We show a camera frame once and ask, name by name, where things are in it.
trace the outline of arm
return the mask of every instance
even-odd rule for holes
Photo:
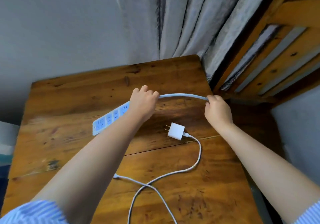
[[[250,137],[232,121],[220,96],[208,96],[205,116],[229,143],[259,189],[287,222],[293,223],[320,199],[320,188],[282,157]]]
[[[70,223],[90,223],[130,141],[154,113],[159,93],[134,89],[128,111],[80,150],[33,198],[51,200]]]

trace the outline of light blue cable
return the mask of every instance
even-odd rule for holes
[[[187,94],[187,93],[164,94],[164,95],[161,95],[159,98],[165,98],[165,97],[194,97],[194,98],[202,99],[202,100],[205,100],[205,101],[209,101],[206,97],[201,97],[201,96],[198,96],[198,95]]]
[[[136,192],[136,194],[134,195],[134,197],[133,197],[133,199],[132,199],[131,206],[130,206],[130,209],[129,209],[129,215],[128,215],[128,224],[130,224],[131,212],[132,212],[132,208],[133,208],[133,206],[134,206],[134,201],[135,201],[136,197],[138,196],[138,194],[139,194],[145,187],[152,188],[153,190],[155,190],[155,191],[158,193],[158,195],[159,195],[160,198],[162,199],[163,203],[164,203],[165,206],[167,207],[170,215],[172,216],[174,223],[177,224],[177,221],[176,221],[176,219],[174,218],[174,215],[172,214],[171,210],[169,209],[169,207],[168,207],[165,199],[162,197],[162,195],[159,193],[159,191],[158,191],[155,187],[151,186],[150,184],[153,183],[153,182],[155,182],[155,181],[157,181],[157,180],[159,180],[159,179],[161,179],[161,178],[163,178],[163,177],[166,177],[166,176],[169,176],[169,175],[172,175],[172,174],[181,173],[181,172],[188,172],[188,171],[190,171],[191,169],[195,168],[195,167],[198,165],[198,163],[199,163],[199,161],[200,161],[200,158],[201,158],[201,143],[200,143],[200,141],[199,141],[197,138],[193,137],[192,135],[189,135],[188,133],[183,133],[183,136],[191,137],[191,138],[195,139],[195,140],[199,143],[199,156],[198,156],[198,159],[197,159],[197,161],[195,162],[195,164],[192,165],[191,167],[189,167],[189,168],[187,168],[187,169],[184,169],[184,170],[178,170],[178,171],[174,171],[174,172],[170,172],[170,173],[164,174],[164,175],[162,175],[162,176],[159,176],[159,177],[155,178],[154,180],[151,180],[151,181],[148,182],[147,184],[138,182],[138,181],[136,181],[136,180],[134,180],[134,179],[132,179],[132,178],[129,178],[129,177],[124,177],[124,176],[121,176],[121,175],[118,175],[118,174],[114,174],[113,178],[124,178],[124,179],[131,180],[131,181],[133,181],[133,182],[135,182],[135,183],[138,183],[138,184],[142,185],[142,187]]]

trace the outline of curtain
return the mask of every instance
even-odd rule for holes
[[[128,64],[202,57],[238,0],[117,0]]]

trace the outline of white charging cable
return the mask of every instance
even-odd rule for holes
[[[174,137],[174,138],[176,138],[176,139],[181,139],[182,136],[191,137],[191,138],[195,139],[195,140],[199,143],[199,156],[198,156],[198,159],[197,159],[197,161],[195,162],[195,164],[194,164],[193,166],[191,166],[191,167],[189,167],[189,168],[187,168],[187,169],[184,169],[184,170],[178,170],[178,171],[174,171],[174,172],[170,172],[170,173],[164,174],[164,175],[159,176],[159,177],[155,178],[154,180],[148,182],[147,184],[144,184],[144,183],[141,183],[141,182],[139,182],[139,181],[136,181],[136,180],[134,180],[134,179],[132,179],[132,178],[130,178],[130,177],[124,177],[124,176],[121,176],[121,175],[118,175],[118,174],[114,174],[113,178],[123,178],[123,179],[131,180],[131,181],[133,181],[133,182],[135,182],[135,183],[137,183],[137,184],[142,185],[142,187],[136,192],[136,194],[134,195],[134,197],[133,197],[133,199],[132,199],[131,206],[130,206],[130,210],[129,210],[129,216],[128,216],[128,224],[130,224],[131,212],[132,212],[132,208],[133,208],[133,206],[134,206],[134,201],[135,201],[136,197],[138,196],[138,194],[139,194],[145,187],[149,187],[149,188],[153,189],[154,191],[156,191],[156,192],[158,193],[158,195],[159,195],[160,198],[162,199],[163,203],[165,204],[167,210],[169,211],[170,215],[172,216],[174,223],[175,223],[175,224],[178,224],[177,221],[176,221],[176,219],[174,218],[174,215],[172,214],[171,210],[169,209],[169,207],[168,207],[165,199],[162,197],[162,195],[160,194],[160,192],[159,192],[154,186],[151,186],[150,184],[153,183],[153,182],[155,182],[155,181],[157,181],[157,180],[159,180],[159,179],[161,179],[161,178],[163,178],[163,177],[166,177],[166,176],[169,176],[169,175],[172,175],[172,174],[182,173],[182,172],[188,172],[188,171],[190,171],[191,169],[194,169],[194,168],[198,165],[198,163],[199,163],[199,161],[200,161],[200,158],[201,158],[201,143],[200,143],[200,141],[199,141],[197,138],[195,138],[195,137],[193,137],[192,135],[190,135],[190,134],[188,134],[188,133],[185,133],[185,132],[183,132],[183,131],[184,131],[184,126],[178,125],[178,124],[175,124],[175,123],[172,123],[171,126],[170,126],[170,130],[169,130],[168,135],[171,136],[171,137]]]

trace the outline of left hand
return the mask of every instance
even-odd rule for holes
[[[142,121],[145,122],[155,112],[159,96],[158,92],[148,90],[146,85],[142,86],[140,90],[136,88],[130,98],[129,111],[141,116]]]

